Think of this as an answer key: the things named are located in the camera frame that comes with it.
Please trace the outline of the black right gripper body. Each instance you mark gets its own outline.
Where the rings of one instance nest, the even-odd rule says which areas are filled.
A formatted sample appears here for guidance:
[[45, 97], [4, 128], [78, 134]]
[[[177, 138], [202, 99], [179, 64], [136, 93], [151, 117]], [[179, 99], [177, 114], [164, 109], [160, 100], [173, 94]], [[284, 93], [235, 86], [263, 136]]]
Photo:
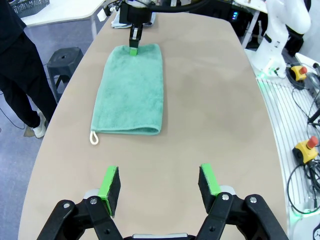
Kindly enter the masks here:
[[119, 10], [121, 24], [147, 24], [152, 18], [148, 4], [138, 0], [123, 0]]

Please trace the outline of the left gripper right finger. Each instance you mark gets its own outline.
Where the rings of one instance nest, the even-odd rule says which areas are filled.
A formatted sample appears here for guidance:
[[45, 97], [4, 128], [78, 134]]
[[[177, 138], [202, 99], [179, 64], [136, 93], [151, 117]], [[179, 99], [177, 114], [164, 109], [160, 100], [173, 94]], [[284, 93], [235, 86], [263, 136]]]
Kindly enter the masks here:
[[226, 225], [236, 226], [246, 240], [287, 240], [288, 237], [264, 198], [245, 199], [223, 192], [209, 163], [199, 167], [198, 186], [207, 213], [197, 240], [219, 240]]

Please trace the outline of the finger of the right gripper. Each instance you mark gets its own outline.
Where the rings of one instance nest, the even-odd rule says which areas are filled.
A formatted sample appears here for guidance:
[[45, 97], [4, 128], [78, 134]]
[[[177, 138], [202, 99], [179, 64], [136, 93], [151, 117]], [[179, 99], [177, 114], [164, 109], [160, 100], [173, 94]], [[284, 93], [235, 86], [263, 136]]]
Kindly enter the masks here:
[[139, 47], [139, 43], [142, 38], [143, 26], [144, 25], [141, 24], [137, 27], [137, 34], [136, 34], [137, 47]]
[[138, 28], [134, 25], [130, 28], [129, 48], [129, 54], [131, 56], [136, 56], [138, 53]]

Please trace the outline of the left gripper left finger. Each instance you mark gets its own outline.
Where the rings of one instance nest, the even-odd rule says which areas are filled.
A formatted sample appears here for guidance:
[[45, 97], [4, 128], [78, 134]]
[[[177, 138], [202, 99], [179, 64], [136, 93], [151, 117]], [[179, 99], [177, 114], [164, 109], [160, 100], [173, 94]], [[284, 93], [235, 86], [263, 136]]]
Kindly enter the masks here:
[[120, 189], [119, 168], [109, 166], [98, 193], [77, 204], [66, 199], [59, 201], [37, 238], [79, 240], [87, 229], [94, 229], [99, 240], [122, 240], [113, 221]]

